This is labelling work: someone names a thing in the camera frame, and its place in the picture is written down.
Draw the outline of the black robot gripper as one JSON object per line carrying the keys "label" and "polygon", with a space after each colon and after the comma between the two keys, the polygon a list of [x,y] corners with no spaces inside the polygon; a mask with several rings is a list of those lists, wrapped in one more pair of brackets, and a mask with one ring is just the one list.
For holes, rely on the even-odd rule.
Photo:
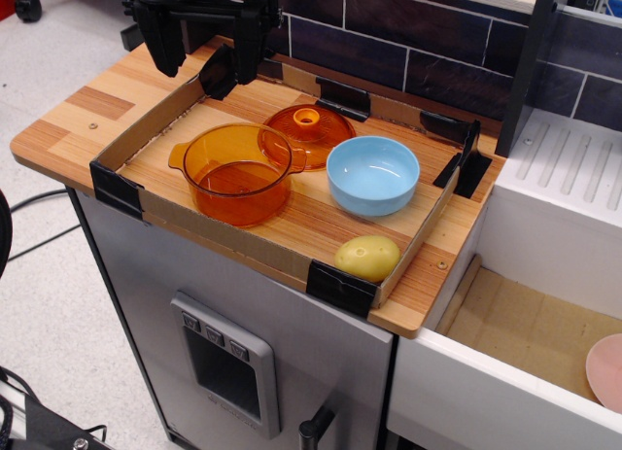
{"label": "black robot gripper", "polygon": [[138,25],[156,68],[174,78],[186,59],[179,20],[234,21],[237,83],[253,81],[263,59],[269,28],[283,21],[279,0],[123,0]]}

